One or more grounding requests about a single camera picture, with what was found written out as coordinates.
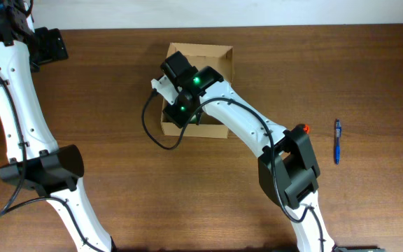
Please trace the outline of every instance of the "white background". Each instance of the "white background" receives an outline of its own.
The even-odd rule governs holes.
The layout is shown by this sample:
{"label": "white background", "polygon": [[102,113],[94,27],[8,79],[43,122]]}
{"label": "white background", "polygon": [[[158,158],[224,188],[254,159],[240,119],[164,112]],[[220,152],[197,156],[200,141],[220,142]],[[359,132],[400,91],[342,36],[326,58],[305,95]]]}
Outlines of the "white background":
{"label": "white background", "polygon": [[403,23],[403,0],[36,0],[36,27],[110,29]]}

